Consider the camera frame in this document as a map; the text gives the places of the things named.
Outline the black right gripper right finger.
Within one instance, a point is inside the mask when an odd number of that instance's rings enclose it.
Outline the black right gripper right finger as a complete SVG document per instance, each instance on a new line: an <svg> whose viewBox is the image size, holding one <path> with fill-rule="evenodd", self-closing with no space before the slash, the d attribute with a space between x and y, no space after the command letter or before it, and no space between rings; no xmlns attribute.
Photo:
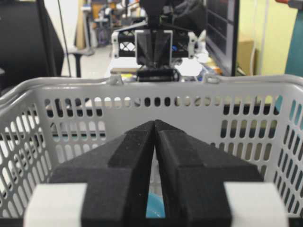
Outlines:
<svg viewBox="0 0 303 227"><path fill-rule="evenodd" d="M167 215L188 227L287 227L273 183L258 168L156 120L156 152Z"/></svg>

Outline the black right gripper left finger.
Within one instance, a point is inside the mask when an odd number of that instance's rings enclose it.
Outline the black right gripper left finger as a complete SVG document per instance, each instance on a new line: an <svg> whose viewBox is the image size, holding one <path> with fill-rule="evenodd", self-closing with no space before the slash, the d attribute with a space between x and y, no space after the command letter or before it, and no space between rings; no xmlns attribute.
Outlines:
<svg viewBox="0 0 303 227"><path fill-rule="evenodd" d="M58 165L38 185L26 209L26 227L123 227L144 219L155 143L148 121Z"/></svg>

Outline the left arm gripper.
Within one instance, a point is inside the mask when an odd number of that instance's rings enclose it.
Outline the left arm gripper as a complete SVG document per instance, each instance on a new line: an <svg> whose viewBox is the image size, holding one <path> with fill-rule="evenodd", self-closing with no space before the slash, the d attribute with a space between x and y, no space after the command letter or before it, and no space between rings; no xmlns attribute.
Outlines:
<svg viewBox="0 0 303 227"><path fill-rule="evenodd" d="M134 57L140 66L138 82L177 82L181 74L175 68L181 58L193 59L197 36L194 32L168 23L147 22L115 30L112 33L113 57Z"/></svg>

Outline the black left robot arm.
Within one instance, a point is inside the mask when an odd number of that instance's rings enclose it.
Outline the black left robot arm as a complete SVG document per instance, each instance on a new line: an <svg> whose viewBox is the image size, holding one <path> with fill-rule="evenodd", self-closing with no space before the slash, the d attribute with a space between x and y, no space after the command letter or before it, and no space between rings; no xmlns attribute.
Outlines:
<svg viewBox="0 0 303 227"><path fill-rule="evenodd" d="M131 26L135 57L143 68L136 82L178 81L172 46L182 35L187 43L196 25L180 27L174 19L204 13L202 1L142 0L147 18ZM23 218L26 227L123 227L146 218L154 121L59 165L48 184L34 190Z"/></svg>

